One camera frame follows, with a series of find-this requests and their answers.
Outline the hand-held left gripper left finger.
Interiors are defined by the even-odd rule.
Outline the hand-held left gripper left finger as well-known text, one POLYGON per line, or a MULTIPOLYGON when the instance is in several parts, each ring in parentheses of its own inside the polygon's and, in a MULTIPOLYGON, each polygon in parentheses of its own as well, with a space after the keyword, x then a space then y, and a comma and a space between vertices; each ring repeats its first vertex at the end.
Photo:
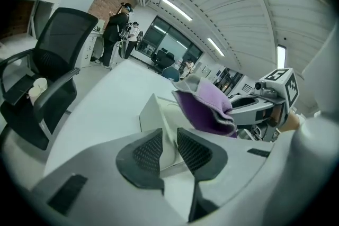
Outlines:
POLYGON ((161 128, 147 131, 117 154, 115 163, 119 173, 139 189, 164 192, 164 181, 160 178, 160 157, 163 153, 161 128))

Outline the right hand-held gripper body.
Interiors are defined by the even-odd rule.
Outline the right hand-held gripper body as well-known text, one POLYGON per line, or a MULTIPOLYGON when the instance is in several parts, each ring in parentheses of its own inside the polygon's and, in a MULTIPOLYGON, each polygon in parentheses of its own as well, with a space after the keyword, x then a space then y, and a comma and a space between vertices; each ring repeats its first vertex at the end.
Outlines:
POLYGON ((247 95, 234 95, 229 115, 241 139, 273 142, 299 97, 292 68, 275 69, 256 81, 247 95))

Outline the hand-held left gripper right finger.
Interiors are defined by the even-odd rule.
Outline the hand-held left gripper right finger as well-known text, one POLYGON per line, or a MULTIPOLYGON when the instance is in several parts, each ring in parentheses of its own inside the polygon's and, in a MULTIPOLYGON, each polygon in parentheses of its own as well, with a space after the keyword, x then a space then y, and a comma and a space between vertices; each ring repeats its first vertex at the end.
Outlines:
POLYGON ((199 183, 215 179, 228 162, 222 147, 184 128, 177 130, 177 147, 186 166, 194 177, 194 190, 188 221, 194 222, 218 209, 202 195, 199 183))

